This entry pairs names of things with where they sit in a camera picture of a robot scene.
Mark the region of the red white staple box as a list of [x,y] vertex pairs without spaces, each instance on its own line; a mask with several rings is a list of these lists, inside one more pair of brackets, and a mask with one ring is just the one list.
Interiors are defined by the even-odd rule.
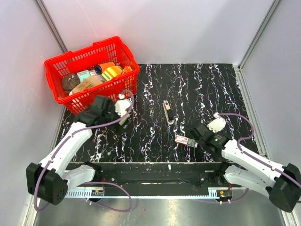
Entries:
[[197,142],[194,139],[183,137],[180,135],[175,136],[175,142],[194,148],[197,148],[198,146]]

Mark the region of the beige black stapler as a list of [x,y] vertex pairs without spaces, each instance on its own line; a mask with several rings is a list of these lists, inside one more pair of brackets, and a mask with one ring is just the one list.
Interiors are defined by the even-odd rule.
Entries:
[[174,116],[173,116],[170,104],[167,100],[164,100],[162,105],[163,105],[163,109],[164,109],[164,113],[165,113],[167,123],[169,125],[172,125],[174,123]]

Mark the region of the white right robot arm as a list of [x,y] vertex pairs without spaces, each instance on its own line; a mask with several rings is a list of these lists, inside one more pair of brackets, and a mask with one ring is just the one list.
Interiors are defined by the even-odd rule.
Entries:
[[199,124],[189,133],[198,146],[220,166],[209,176],[218,186],[235,184],[256,191],[285,212],[292,212],[301,197],[301,172],[291,163],[284,166],[240,146],[220,126]]

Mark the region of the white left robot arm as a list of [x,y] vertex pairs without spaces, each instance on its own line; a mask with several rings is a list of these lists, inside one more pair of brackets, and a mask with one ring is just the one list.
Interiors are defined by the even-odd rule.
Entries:
[[67,192],[83,184],[97,186],[102,182],[102,168],[85,162],[76,169],[66,171],[73,156],[91,138],[94,129],[112,126],[121,127],[130,116],[134,96],[126,98],[119,94],[114,102],[97,95],[91,105],[75,116],[69,131],[58,145],[39,163],[30,163],[26,168],[28,193],[34,199],[42,199],[58,205]]

